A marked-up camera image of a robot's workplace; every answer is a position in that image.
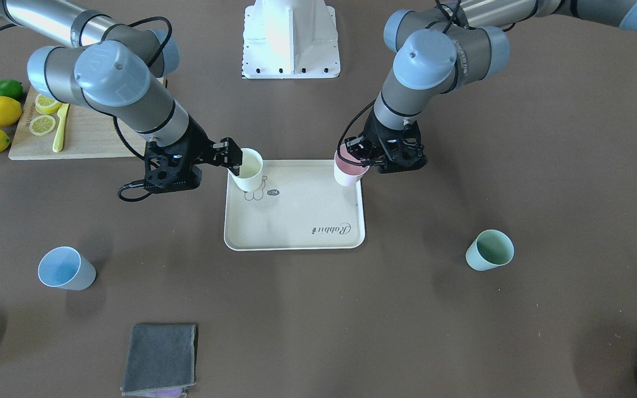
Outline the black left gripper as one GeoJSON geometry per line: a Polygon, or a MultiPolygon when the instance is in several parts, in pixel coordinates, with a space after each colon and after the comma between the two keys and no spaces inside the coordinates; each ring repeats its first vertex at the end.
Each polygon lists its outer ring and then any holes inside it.
{"type": "Polygon", "coordinates": [[[424,149],[417,122],[402,124],[398,129],[384,126],[370,113],[362,131],[362,138],[344,139],[344,159],[352,165],[385,169],[384,154],[395,149],[424,149]]]}

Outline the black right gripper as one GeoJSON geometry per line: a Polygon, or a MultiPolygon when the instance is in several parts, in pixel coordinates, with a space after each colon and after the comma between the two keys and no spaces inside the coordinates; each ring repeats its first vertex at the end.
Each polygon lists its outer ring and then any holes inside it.
{"type": "Polygon", "coordinates": [[[240,176],[243,157],[240,146],[232,138],[223,138],[219,143],[214,143],[192,117],[188,118],[185,131],[177,141],[167,146],[162,146],[162,143],[160,137],[149,139],[144,152],[145,164],[149,162],[152,166],[159,166],[162,159],[166,159],[169,165],[203,162],[226,168],[233,176],[240,176]]]}

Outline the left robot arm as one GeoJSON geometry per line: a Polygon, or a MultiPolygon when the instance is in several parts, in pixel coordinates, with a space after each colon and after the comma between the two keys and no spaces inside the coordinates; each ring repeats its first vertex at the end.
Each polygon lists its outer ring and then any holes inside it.
{"type": "Polygon", "coordinates": [[[383,32],[395,54],[391,71],[365,108],[361,134],[341,136],[336,164],[380,173],[425,166],[417,119],[430,99],[501,71],[510,58],[507,30],[549,15],[637,31],[637,1],[437,1],[393,13],[383,32]]]}

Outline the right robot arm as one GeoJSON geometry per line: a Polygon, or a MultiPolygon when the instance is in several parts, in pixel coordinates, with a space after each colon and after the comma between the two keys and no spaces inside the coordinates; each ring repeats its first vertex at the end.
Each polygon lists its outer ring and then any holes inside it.
{"type": "Polygon", "coordinates": [[[0,20],[59,43],[29,58],[28,78],[39,93],[123,121],[144,138],[145,156],[159,166],[192,170],[207,163],[238,175],[238,145],[230,138],[210,141],[159,82],[179,65],[170,37],[69,1],[0,1],[0,20]]]}

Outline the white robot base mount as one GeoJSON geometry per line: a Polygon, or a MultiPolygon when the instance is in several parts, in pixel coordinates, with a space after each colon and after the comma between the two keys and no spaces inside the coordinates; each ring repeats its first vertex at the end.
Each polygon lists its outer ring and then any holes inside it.
{"type": "Polygon", "coordinates": [[[324,1],[256,1],[244,10],[241,75],[247,79],[336,78],[336,11],[324,1]]]}

